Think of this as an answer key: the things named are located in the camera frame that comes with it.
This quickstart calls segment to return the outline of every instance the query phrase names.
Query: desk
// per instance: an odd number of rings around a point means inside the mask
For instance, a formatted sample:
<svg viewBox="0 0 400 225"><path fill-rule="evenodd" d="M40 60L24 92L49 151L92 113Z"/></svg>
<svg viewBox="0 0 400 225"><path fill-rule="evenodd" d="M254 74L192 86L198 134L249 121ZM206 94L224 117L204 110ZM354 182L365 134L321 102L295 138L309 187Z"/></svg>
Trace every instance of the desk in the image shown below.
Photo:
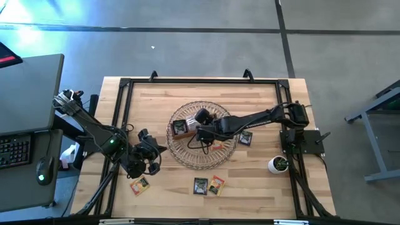
<svg viewBox="0 0 400 225"><path fill-rule="evenodd" d="M51 143L49 131L32 134L32 160L28 165L0 170L0 212L34 206L48 206L54 200L60 157L62 130L53 130ZM36 181L36 164L46 156L54 157L53 178L50 184L41 186Z"/></svg>
<svg viewBox="0 0 400 225"><path fill-rule="evenodd" d="M97 105L96 118L111 124L120 77L105 77ZM293 101L310 104L304 79L289 79ZM119 122L124 109L122 99ZM138 132L147 128L160 145L166 144L166 126L173 112L192 101L212 101L222 105L232 115L244 116L270 109L277 104L274 86L265 84L135 84L128 123L134 125L129 140L138 143ZM307 107L310 125L314 116ZM230 218L267 219L295 218L289 174L275 175L267 163L281 153L280 124L250 129L250 147L237 145L231 158L214 169L192 170L177 162L169 151L162 154L161 171L146 176L151 187L135 196L123 169L119 170L112 216L130 218ZM94 154L84 161L71 213L79 211L95 192L103 166L103 156ZM307 178L311 190L332 214L335 214L324 164L319 158L304 155ZM217 175L226 180L221 196L193 195L193 179ZM304 195L300 191L305 212ZM106 207L108 190L102 208Z"/></svg>

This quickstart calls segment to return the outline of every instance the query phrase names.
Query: small potted plant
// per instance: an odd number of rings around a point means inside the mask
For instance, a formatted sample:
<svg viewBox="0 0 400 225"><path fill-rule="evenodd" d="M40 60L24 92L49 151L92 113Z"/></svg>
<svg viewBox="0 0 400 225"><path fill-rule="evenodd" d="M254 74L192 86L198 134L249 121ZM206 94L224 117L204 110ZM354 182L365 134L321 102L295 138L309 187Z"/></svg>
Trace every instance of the small potted plant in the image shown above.
<svg viewBox="0 0 400 225"><path fill-rule="evenodd" d="M288 160L283 156L275 156L268 162L268 169L273 174L280 174L289 168Z"/></svg>

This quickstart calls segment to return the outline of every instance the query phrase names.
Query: white pot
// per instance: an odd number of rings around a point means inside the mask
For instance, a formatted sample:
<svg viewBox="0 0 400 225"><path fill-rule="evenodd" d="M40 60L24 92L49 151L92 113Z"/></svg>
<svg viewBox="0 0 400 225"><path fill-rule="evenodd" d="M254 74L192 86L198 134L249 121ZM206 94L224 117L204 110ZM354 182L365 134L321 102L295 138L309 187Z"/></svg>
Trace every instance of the white pot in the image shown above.
<svg viewBox="0 0 400 225"><path fill-rule="evenodd" d="M285 160L287 160L285 157L283 157L283 156L275 156L275 157L273 157L269 162L268 162L268 169L270 170L270 172L271 173L273 173L273 174L280 174L280 173L283 173L283 172L285 172L285 171L287 171L288 169L289 169L289 166L288 167L286 167L286 169L285 170L283 170L283 171L279 171L279 170L277 170L276 168L275 168L275 166L274 166L274 159L276 159L276 158L284 158Z"/></svg>

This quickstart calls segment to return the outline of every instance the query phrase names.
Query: red object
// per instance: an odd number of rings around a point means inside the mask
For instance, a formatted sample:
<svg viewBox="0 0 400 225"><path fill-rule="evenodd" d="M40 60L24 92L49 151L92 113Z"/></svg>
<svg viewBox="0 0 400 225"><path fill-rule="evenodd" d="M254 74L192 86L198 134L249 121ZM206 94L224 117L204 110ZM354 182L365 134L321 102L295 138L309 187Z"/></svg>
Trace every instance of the red object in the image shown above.
<svg viewBox="0 0 400 225"><path fill-rule="evenodd" d="M0 63L7 62L7 61L10 61L10 60L13 60L13 59L15 59L14 56L8 56L8 57L0 59Z"/></svg>

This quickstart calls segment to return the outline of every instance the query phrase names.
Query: computer mouse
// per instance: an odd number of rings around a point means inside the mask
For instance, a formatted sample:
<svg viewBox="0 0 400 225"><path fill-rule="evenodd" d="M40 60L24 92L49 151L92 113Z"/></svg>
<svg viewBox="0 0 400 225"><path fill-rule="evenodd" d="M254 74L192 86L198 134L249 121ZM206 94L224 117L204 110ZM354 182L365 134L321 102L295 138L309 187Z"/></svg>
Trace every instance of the computer mouse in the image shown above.
<svg viewBox="0 0 400 225"><path fill-rule="evenodd" d="M36 180L40 185L48 185L53 180L54 158L43 157L36 165Z"/></svg>

